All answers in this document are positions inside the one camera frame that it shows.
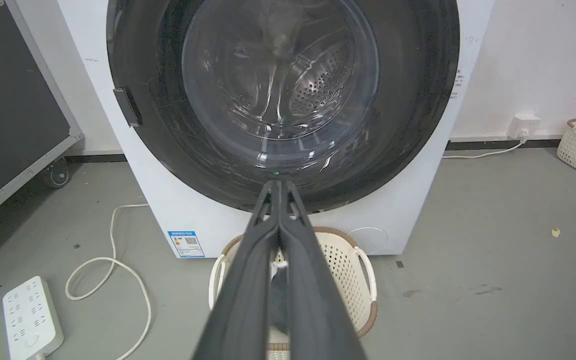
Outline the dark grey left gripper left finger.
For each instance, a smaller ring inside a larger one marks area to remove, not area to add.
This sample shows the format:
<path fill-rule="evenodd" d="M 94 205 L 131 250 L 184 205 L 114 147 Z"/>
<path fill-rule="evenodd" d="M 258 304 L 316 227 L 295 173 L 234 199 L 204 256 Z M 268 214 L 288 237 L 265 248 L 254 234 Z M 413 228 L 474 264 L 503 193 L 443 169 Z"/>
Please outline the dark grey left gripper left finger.
<path fill-rule="evenodd" d="M 229 271 L 194 350 L 195 360 L 265 360 L 270 262 L 277 250 L 281 183 L 259 194 Z"/>

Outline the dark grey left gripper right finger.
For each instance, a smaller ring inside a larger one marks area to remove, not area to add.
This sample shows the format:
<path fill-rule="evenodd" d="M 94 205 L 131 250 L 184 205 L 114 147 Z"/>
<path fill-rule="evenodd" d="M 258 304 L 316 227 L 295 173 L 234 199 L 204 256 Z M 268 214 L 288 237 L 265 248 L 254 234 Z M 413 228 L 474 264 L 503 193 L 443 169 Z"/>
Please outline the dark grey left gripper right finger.
<path fill-rule="evenodd" d="M 291 359 L 365 360 L 297 187 L 281 180 L 279 191 L 279 237 L 288 261 Z"/>

